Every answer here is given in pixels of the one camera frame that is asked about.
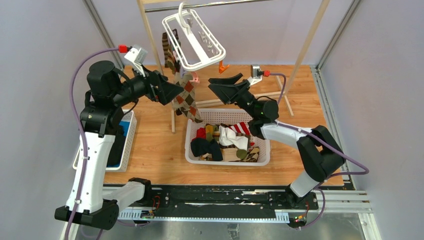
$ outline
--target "white wall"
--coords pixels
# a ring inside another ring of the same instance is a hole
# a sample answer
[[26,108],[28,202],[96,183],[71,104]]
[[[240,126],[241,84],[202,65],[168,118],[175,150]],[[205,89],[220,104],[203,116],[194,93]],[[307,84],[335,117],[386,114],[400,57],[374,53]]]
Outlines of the white wall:
[[[54,213],[72,187],[79,136],[70,78],[106,46],[82,1],[3,1],[0,35],[0,238],[57,240],[64,222]],[[79,110],[87,69],[75,84]]]
[[322,74],[384,240],[422,239],[424,1],[364,0]]
[[[93,0],[112,41],[118,44],[139,44],[152,52],[136,0]],[[188,0],[187,4],[219,2],[217,0]],[[340,24],[352,0],[333,0],[322,19],[305,64],[317,64]],[[230,64],[294,64],[317,13],[321,0],[274,0],[224,6],[196,8],[203,22],[224,46],[226,63]],[[179,2],[146,4],[146,9],[178,6]],[[147,14],[153,37],[163,60],[162,20],[173,11]],[[154,64],[153,54],[145,60]]]

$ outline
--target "metal bracket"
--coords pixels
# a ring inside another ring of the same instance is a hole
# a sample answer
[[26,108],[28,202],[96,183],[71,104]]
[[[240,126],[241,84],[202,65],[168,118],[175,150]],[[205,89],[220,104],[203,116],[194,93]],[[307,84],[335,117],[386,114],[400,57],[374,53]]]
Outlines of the metal bracket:
[[297,205],[296,208],[290,206],[290,204],[286,201],[286,192],[285,191],[271,191],[268,192],[268,202],[270,209],[284,209],[284,210],[307,210],[309,205],[309,210],[317,210],[318,209],[318,200],[317,195],[314,192],[310,192],[306,195],[306,197]]

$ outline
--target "orange clip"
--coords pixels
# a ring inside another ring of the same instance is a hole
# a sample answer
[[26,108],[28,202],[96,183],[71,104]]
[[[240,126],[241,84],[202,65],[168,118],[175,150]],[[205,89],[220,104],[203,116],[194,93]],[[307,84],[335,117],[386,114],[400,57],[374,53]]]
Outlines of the orange clip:
[[218,70],[219,74],[222,74],[229,67],[230,67],[230,65],[227,65],[227,66],[223,65],[223,60],[219,61],[219,70]]

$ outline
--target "white sock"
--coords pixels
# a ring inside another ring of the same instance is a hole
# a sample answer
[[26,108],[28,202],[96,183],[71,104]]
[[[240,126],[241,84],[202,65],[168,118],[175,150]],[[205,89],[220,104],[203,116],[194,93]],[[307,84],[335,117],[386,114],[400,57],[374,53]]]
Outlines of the white sock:
[[248,150],[249,139],[245,136],[236,136],[236,132],[228,127],[219,126],[219,144],[222,146],[235,145],[238,149]]

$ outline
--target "metal rod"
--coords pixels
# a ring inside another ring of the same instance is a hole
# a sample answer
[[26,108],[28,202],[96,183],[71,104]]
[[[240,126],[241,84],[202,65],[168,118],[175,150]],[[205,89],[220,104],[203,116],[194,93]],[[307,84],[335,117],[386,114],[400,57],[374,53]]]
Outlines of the metal rod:
[[362,0],[353,0],[352,4],[349,6],[349,9],[347,10],[346,14],[343,17],[343,20],[341,21],[340,25],[338,26],[337,30],[335,31],[330,43],[328,44],[327,48],[325,49],[324,53],[322,54],[321,59],[319,60],[318,64],[316,65],[316,69],[320,70],[324,67],[326,64],[326,61],[332,52],[334,46],[336,45],[337,41],[339,40],[340,36],[342,35],[343,31],[345,31],[346,26],[351,21],[352,16],[358,9],[359,4],[362,2]]
[[303,43],[302,49],[300,50],[299,56],[297,57],[296,63],[294,64],[293,71],[291,72],[290,77],[288,78],[284,94],[287,94],[287,92],[289,92],[290,87],[292,86],[293,81],[295,80],[296,74],[298,73],[298,70],[305,58],[309,46],[311,45],[312,39],[314,38],[315,32],[317,32],[318,26],[320,25],[321,19],[323,18],[329,3],[330,0],[322,0],[321,5],[319,6],[318,11],[316,12],[315,18],[313,19],[312,25],[310,26],[309,32],[307,33],[305,42]]
[[153,56],[156,61],[157,70],[164,74],[162,69],[161,60],[159,59],[158,49],[156,48],[155,39],[153,38],[152,29],[150,28],[149,20],[146,15],[146,9],[142,0],[137,0],[138,8],[140,9],[141,18],[143,19],[144,28],[146,30],[148,39],[150,41],[151,50],[153,51]]
[[[96,7],[93,4],[92,0],[82,0],[85,7],[87,8],[88,13],[90,14],[91,18],[93,19],[93,22],[100,33],[101,37],[103,38],[104,43],[108,48],[116,48],[117,46],[113,43],[111,36],[109,35],[108,31],[106,30],[105,25],[102,22],[102,19],[99,16],[99,13],[96,10]],[[124,63],[122,62],[122,59],[117,51],[111,51],[113,60],[115,60],[116,64],[119,66],[120,69],[124,69]]]
[[[195,9],[195,8],[203,8],[203,7],[213,7],[213,6],[222,6],[222,5],[232,5],[232,4],[247,4],[247,3],[255,3],[255,2],[267,2],[274,0],[236,0],[236,1],[217,1],[211,3],[197,4],[197,5],[185,5],[184,9]],[[155,12],[164,12],[178,10],[178,6],[169,6],[169,7],[159,7],[159,8],[151,8],[146,9],[146,13],[155,13]]]

